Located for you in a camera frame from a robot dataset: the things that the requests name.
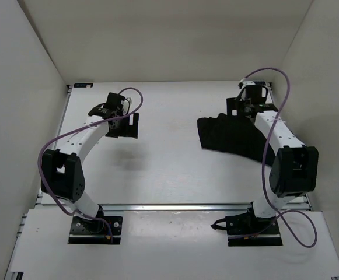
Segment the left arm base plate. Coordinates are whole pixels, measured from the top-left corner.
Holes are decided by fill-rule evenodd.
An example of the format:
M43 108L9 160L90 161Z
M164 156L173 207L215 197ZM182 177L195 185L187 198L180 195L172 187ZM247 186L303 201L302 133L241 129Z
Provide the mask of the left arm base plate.
M111 234L104 222L86 220L74 216L69 230L69 244L119 245L123 227L122 216L104 216Z

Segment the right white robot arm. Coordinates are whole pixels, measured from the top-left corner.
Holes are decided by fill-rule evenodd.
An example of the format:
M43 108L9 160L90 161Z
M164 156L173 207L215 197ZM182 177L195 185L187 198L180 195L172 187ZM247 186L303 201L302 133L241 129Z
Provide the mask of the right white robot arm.
M269 174L269 186L262 198L252 202L253 212L244 219L244 228L258 233L265 227L264 218L272 218L296 197L316 187L319 152L306 146L286 126L278 109L268 102L270 88L265 82L240 82L237 97L226 99L227 112L247 117L268 139L275 158Z

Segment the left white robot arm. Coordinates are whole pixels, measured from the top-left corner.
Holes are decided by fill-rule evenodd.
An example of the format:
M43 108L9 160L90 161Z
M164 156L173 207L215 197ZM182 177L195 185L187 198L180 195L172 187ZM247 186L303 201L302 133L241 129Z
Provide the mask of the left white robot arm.
M137 138L139 114L131 110L131 98L109 93L94 106L83 126L64 134L66 142L57 149L42 148L39 155L41 190L53 198L67 215L84 219L91 232L104 227L103 211L87 195L82 164L103 138Z

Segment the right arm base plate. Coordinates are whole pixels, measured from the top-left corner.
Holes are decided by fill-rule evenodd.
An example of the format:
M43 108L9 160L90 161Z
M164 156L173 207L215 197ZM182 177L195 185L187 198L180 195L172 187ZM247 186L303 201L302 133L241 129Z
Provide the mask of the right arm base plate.
M256 218L251 213L225 216L211 228L226 231L229 247L282 246L281 234L275 218Z

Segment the black pleated skirt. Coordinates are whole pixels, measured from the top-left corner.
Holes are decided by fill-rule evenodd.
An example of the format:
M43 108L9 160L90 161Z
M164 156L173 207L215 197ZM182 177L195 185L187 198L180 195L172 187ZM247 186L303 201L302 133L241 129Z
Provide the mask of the black pleated skirt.
M266 137L246 117L224 113L216 118L203 117L197 120L197 129L203 149L263 161Z

